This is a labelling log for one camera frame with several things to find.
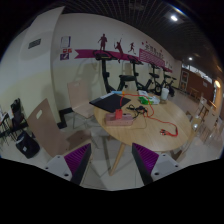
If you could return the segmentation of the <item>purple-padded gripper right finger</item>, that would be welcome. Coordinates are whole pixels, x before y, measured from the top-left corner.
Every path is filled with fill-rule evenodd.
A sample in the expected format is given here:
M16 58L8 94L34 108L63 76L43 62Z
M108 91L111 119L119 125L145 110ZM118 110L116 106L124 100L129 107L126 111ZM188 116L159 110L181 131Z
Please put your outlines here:
M132 144L132 154L145 185L180 169L180 165L168 154L158 154L137 143Z

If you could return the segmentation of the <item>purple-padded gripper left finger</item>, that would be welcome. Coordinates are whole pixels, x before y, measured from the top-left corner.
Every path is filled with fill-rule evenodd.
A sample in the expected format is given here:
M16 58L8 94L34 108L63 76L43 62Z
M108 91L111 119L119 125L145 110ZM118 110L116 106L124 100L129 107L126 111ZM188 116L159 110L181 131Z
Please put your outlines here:
M47 163L44 169L58 177L79 185L83 179L91 153L91 144L88 143L65 156L56 155Z

